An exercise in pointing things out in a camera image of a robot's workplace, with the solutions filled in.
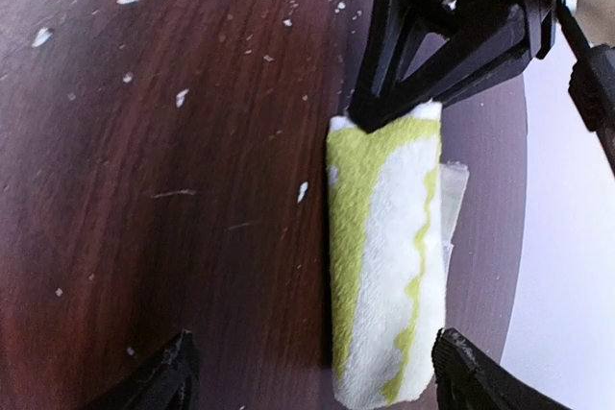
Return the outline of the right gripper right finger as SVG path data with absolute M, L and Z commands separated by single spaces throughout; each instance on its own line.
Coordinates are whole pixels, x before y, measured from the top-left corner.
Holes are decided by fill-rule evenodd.
M 440 409 L 567 409 L 507 372 L 454 328 L 438 331 L 431 361 Z

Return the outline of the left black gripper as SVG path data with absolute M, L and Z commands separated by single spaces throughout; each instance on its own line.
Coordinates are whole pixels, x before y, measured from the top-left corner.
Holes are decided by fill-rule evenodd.
M 518 76 L 554 45 L 556 0 L 374 0 L 348 107 L 372 133 L 429 100 L 445 106 Z

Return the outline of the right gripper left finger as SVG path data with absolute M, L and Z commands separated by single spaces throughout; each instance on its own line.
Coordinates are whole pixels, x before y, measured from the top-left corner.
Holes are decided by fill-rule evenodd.
M 200 366 L 193 334 L 184 329 L 83 409 L 196 409 Z

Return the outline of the yellow green patterned towel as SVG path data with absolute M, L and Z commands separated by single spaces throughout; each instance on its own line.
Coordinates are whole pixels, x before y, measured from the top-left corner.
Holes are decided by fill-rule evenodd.
M 438 102 L 366 133 L 335 116 L 326 141 L 336 399 L 418 399 L 446 319 L 452 236 L 469 179 L 444 164 Z

